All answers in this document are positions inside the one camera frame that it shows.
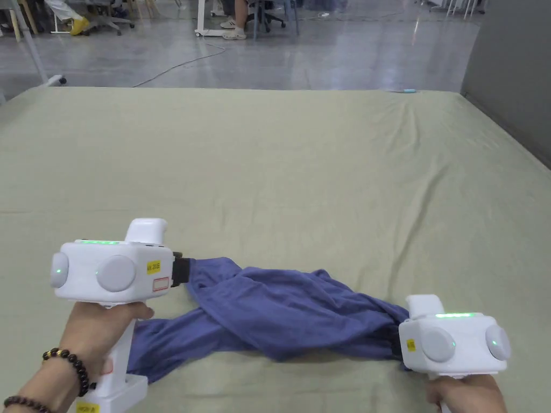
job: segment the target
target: shiny floor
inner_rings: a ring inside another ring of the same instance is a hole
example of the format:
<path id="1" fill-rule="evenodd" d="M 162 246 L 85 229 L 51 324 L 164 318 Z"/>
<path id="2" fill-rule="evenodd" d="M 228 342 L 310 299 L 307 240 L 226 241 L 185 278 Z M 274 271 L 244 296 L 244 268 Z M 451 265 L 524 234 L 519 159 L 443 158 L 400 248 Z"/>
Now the shiny floor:
<path id="1" fill-rule="evenodd" d="M 196 2 L 185 0 L 180 9 L 168 0 L 158 4 L 162 17 L 125 27 L 122 36 L 110 29 L 89 37 L 37 36 L 46 70 L 63 73 L 72 86 L 131 87 L 200 58 L 140 87 L 459 91 L 483 20 L 446 18 L 413 0 L 305 0 L 298 38 L 292 24 L 272 24 L 256 42 L 231 42 L 195 37 Z M 0 37 L 7 98 L 38 83 L 25 43 Z"/>

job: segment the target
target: yellow label sticker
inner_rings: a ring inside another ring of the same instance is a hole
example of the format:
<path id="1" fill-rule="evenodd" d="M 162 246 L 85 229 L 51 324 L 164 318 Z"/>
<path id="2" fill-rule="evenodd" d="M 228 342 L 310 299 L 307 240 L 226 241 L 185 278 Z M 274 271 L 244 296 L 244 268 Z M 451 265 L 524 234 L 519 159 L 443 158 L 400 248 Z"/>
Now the yellow label sticker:
<path id="1" fill-rule="evenodd" d="M 406 341 L 406 344 L 408 346 L 408 351 L 415 351 L 415 340 L 409 339 Z"/>
<path id="2" fill-rule="evenodd" d="M 85 401 L 77 402 L 77 413 L 100 413 L 100 406 Z"/>
<path id="3" fill-rule="evenodd" d="M 150 261 L 147 263 L 147 274 L 155 274 L 161 272 L 161 261 Z"/>

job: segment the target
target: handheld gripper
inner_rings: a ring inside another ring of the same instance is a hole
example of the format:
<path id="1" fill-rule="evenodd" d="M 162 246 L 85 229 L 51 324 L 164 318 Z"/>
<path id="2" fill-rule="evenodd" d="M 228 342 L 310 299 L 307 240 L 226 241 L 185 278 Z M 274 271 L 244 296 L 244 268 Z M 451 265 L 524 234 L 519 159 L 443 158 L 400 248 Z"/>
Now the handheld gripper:
<path id="1" fill-rule="evenodd" d="M 496 374 L 507 368 L 511 345 L 505 330 L 482 313 L 445 313 L 433 295 L 406 299 L 409 319 L 399 325 L 400 346 L 407 368 L 438 376 L 463 378 Z M 445 403 L 442 413 L 450 413 Z"/>
<path id="2" fill-rule="evenodd" d="M 63 244 L 52 258 L 56 296 L 111 307 L 165 295 L 181 258 L 163 246 L 166 226 L 161 218 L 137 218 L 124 241 Z M 126 374 L 135 322 L 111 350 L 95 390 L 75 402 L 77 413 L 121 413 L 145 398 L 147 377 Z"/>

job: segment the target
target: blue cloth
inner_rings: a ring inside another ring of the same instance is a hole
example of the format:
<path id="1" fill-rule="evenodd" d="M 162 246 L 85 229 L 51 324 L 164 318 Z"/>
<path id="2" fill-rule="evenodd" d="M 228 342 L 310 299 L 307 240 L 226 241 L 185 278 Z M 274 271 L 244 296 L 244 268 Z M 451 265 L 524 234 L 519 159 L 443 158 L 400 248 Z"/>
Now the blue cloth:
<path id="1" fill-rule="evenodd" d="M 190 261 L 199 308 L 137 323 L 128 372 L 153 383 L 215 351 L 258 350 L 277 361 L 310 349 L 401 360 L 404 308 L 352 291 L 324 270 L 241 269 L 228 258 Z"/>

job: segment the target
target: red label sticker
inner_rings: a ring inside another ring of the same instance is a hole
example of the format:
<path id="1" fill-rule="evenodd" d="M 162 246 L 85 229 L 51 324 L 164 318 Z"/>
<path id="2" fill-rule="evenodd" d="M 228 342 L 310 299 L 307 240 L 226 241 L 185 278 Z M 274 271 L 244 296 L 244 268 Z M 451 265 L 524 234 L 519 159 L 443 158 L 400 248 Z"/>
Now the red label sticker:
<path id="1" fill-rule="evenodd" d="M 109 357 L 107 360 L 105 360 L 104 366 L 101 369 L 100 374 L 102 376 L 105 376 L 107 374 L 111 374 L 112 372 L 113 372 L 113 359 Z"/>
<path id="2" fill-rule="evenodd" d="M 153 292 L 166 290 L 169 287 L 169 278 L 156 278 L 153 280 Z"/>

